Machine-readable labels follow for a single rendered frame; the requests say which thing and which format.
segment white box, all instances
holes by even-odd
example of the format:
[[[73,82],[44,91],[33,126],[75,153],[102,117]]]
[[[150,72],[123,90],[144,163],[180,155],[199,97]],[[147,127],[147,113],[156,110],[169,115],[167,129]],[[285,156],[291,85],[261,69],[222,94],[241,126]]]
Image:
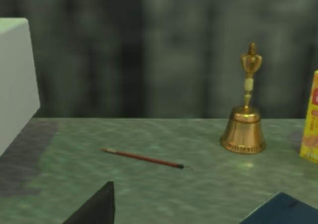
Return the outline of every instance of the white box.
[[[0,18],[0,155],[39,107],[28,20]]]

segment red pencil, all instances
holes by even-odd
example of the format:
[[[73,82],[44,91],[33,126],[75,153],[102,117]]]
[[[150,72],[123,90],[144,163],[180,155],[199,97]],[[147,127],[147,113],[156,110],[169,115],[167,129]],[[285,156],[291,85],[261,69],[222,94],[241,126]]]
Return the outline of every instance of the red pencil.
[[[136,155],[136,154],[132,154],[132,153],[120,152],[120,151],[116,151],[114,149],[102,148],[101,150],[104,152],[107,152],[107,153],[113,153],[113,154],[129,157],[129,158],[136,158],[136,159],[140,159],[140,160],[144,160],[144,161],[148,161],[148,162],[152,162],[152,163],[158,163],[158,164],[162,164],[162,165],[166,165],[166,166],[170,166],[170,167],[174,167],[174,168],[183,169],[185,167],[183,164],[167,162],[167,161],[163,161],[163,160],[159,160],[159,159],[155,159],[155,158],[144,157],[144,156],[140,156],[140,155]]]

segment table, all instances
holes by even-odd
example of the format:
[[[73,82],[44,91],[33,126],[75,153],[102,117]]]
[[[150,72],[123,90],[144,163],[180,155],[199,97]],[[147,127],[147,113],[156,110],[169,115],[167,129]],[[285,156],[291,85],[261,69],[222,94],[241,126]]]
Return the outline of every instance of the table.
[[[226,120],[34,119],[0,158],[0,223],[61,224],[114,181],[115,224],[237,224],[276,191],[318,208],[318,165],[297,153],[303,120],[263,120],[267,149],[219,145]],[[190,165],[176,169],[110,147]]]

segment yellow box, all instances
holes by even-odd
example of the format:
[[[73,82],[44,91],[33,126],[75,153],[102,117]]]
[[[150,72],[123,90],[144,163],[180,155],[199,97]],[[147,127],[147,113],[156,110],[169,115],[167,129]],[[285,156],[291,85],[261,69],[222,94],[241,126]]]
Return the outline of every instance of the yellow box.
[[[300,156],[318,163],[318,70],[314,74]]]

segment dark backdrop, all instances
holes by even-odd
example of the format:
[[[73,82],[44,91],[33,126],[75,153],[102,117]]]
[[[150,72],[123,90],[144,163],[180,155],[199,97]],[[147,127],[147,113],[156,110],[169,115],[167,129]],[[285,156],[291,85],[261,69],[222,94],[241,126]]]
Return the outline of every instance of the dark backdrop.
[[[303,118],[316,1],[0,0],[0,17],[29,19],[39,117],[225,118],[243,102],[239,56],[254,41],[253,104]]]

